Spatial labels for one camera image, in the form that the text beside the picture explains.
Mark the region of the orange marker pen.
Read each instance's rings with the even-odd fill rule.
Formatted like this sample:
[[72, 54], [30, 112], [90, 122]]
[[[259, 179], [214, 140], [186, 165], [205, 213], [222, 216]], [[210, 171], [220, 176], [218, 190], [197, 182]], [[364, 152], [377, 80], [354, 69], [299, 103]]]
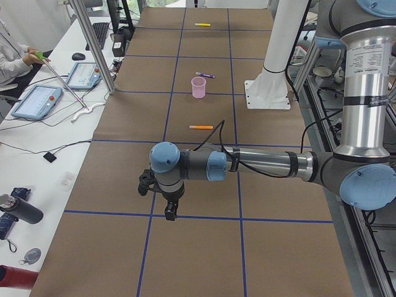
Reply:
[[209, 126], [209, 125], [190, 125], [189, 129], [194, 129], [194, 130], [212, 130], [213, 126]]

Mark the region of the purple marker pen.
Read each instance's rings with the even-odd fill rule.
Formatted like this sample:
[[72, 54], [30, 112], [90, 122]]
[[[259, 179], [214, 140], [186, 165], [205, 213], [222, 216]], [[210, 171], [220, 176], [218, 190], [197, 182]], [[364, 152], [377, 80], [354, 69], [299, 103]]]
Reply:
[[213, 74], [206, 74], [204, 72], [195, 72], [196, 75], [201, 76], [201, 77], [206, 77], [206, 78], [211, 78], [214, 79], [215, 75]]

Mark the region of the yellow highlighter pen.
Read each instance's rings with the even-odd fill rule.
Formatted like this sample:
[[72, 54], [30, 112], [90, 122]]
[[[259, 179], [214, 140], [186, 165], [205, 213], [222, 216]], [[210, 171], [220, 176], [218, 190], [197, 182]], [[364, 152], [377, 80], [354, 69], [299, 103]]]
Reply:
[[211, 24], [209, 24], [209, 23], [194, 23], [194, 25], [198, 26], [198, 27], [210, 27], [211, 26]]

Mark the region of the pink pen holder cup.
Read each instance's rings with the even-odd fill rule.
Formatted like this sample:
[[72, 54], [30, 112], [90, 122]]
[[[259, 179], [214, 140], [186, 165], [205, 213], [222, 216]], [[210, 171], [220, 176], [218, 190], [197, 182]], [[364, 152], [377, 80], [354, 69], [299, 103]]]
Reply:
[[206, 93], [206, 79], [204, 77], [194, 77], [191, 79], [192, 96], [194, 98], [203, 98]]

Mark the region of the small black square device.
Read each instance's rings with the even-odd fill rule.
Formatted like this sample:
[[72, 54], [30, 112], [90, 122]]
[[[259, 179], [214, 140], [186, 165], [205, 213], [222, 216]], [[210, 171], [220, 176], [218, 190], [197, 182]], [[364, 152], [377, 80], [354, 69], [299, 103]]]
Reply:
[[55, 156], [55, 154], [53, 154], [53, 153], [51, 153], [51, 152], [46, 152], [46, 153], [43, 155], [43, 158], [44, 158], [46, 161], [48, 161], [49, 163], [52, 163], [52, 162], [54, 162], [54, 161], [57, 159], [57, 157]]

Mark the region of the round grey key tag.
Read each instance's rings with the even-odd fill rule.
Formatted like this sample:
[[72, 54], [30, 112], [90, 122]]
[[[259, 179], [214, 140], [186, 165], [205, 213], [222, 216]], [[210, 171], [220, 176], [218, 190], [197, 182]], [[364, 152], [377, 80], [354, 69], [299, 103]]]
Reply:
[[20, 265], [32, 265], [36, 262], [41, 257], [41, 250], [37, 247], [32, 248], [31, 250], [27, 251], [24, 255], [24, 258], [22, 260], [19, 260]]

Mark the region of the black water bottle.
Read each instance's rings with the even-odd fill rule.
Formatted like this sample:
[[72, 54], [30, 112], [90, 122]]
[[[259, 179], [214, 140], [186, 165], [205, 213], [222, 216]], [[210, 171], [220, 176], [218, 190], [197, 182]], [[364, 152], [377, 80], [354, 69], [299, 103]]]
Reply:
[[29, 224], [36, 224], [43, 218], [43, 212], [40, 209], [9, 194], [1, 195], [1, 211], [9, 212]]

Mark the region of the far teach pendant tablet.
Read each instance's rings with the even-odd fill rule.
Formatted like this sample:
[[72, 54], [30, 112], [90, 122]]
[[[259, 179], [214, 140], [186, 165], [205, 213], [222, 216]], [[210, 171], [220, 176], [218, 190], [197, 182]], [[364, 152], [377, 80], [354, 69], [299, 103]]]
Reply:
[[95, 62], [76, 62], [69, 73], [66, 84], [72, 90], [88, 90], [101, 79]]

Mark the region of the near teach pendant tablet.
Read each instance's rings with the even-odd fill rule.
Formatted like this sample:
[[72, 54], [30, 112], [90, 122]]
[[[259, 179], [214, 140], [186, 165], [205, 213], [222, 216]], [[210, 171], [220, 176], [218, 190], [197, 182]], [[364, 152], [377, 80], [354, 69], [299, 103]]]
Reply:
[[11, 115], [16, 118], [42, 119], [52, 110], [62, 94], [60, 87], [36, 85], [24, 96]]

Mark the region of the red bottle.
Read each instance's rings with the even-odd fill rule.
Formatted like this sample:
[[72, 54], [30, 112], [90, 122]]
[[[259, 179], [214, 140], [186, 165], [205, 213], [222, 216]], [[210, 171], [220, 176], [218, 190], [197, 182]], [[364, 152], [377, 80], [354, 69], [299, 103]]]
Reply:
[[1, 265], [1, 287], [30, 290], [38, 278], [38, 272]]

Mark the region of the black computer mouse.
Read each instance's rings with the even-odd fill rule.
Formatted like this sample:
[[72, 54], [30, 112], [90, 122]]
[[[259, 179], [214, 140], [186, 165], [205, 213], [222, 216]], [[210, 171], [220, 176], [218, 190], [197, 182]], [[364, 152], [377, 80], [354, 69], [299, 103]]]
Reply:
[[85, 55], [83, 53], [74, 53], [71, 56], [71, 59], [73, 61], [82, 61], [82, 60], [85, 60], [85, 58], [86, 57], [85, 57]]

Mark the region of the black keyboard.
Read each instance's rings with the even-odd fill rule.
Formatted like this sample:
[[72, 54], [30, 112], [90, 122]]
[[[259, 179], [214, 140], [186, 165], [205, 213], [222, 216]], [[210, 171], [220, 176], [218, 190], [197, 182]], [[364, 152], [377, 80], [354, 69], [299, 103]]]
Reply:
[[109, 26], [110, 24], [108, 22], [97, 22], [92, 24], [93, 31], [102, 50], [105, 47]]

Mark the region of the white bowl on shelf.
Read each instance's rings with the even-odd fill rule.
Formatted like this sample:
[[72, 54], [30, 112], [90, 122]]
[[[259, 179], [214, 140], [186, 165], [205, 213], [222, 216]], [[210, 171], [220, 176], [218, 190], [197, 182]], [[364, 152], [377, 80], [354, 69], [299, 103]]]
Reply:
[[312, 69], [312, 73], [317, 77], [330, 77], [332, 75], [332, 71], [325, 66], [316, 66]]

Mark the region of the seated person white shirt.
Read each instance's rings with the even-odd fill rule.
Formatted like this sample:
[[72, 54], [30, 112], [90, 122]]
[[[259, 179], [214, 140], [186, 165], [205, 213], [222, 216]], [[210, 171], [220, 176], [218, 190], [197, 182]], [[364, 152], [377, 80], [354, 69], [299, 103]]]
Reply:
[[1, 86], [17, 84], [1, 95], [18, 98], [43, 65], [36, 56], [38, 50], [16, 41], [1, 20]]

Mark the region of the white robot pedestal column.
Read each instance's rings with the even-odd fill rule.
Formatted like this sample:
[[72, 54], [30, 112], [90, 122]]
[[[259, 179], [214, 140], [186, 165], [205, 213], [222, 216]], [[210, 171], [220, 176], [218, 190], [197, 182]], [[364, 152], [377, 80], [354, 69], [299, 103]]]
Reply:
[[246, 104], [250, 110], [291, 108], [286, 69], [309, 6], [309, 0], [279, 0], [262, 72], [255, 80], [244, 82]]

